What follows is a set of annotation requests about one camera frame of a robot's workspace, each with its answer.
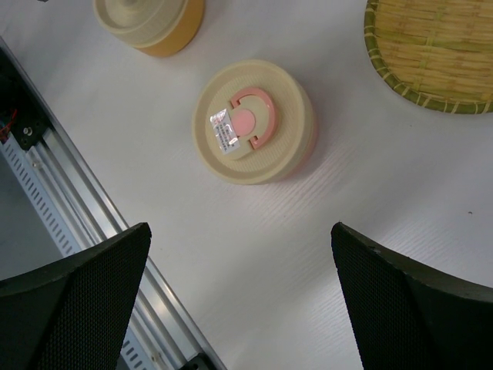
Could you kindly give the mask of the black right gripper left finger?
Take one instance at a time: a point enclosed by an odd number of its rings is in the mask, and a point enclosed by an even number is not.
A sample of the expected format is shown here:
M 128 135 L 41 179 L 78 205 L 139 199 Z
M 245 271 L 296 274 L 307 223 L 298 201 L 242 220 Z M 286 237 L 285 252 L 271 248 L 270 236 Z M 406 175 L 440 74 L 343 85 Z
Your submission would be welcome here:
M 1 282 L 3 369 L 114 369 L 151 244 L 147 223 Z

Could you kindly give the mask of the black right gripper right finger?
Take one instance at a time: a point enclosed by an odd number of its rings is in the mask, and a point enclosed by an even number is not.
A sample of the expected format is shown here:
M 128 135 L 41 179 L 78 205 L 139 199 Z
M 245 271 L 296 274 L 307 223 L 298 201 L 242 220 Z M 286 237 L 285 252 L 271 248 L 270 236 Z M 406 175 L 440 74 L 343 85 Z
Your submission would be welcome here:
M 337 223 L 331 248 L 365 369 L 490 369 L 492 289 Z

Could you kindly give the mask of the cream lid pink handle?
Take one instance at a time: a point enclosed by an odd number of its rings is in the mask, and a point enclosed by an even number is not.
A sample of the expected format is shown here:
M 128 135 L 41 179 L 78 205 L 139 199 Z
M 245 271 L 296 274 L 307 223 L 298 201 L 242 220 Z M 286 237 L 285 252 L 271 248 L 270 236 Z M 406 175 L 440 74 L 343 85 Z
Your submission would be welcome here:
M 296 166 L 312 131 L 314 108 L 291 74 L 248 59 L 221 69 L 193 114 L 193 141 L 216 176 L 239 185 L 277 182 Z

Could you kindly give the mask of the cream lid orange handle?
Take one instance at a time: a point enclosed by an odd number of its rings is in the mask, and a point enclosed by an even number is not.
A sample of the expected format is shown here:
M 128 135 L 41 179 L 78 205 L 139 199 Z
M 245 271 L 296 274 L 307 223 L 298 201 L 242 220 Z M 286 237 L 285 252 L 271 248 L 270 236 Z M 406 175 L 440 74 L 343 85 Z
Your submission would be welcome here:
M 130 46 L 145 47 L 167 37 L 186 12 L 185 0 L 97 0 L 99 24 Z

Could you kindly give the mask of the orange lunch bowl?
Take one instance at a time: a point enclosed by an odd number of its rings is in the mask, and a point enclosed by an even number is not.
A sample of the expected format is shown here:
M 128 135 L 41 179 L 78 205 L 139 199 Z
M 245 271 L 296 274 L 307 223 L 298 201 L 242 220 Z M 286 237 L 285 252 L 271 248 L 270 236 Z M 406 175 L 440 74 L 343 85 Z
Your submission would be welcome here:
M 134 49 L 153 57 L 167 57 L 186 47 L 198 32 L 205 11 L 203 0 L 185 1 L 184 7 L 172 29 L 164 36 Z

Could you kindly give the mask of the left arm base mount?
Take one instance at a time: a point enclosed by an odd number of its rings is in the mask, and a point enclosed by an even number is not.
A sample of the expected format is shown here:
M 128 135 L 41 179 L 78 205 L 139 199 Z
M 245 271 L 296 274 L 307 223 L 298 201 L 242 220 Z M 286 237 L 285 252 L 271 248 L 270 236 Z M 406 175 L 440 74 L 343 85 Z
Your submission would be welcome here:
M 1 51 L 1 143 L 12 134 L 18 145 L 28 151 L 37 145 L 51 120 L 12 60 Z

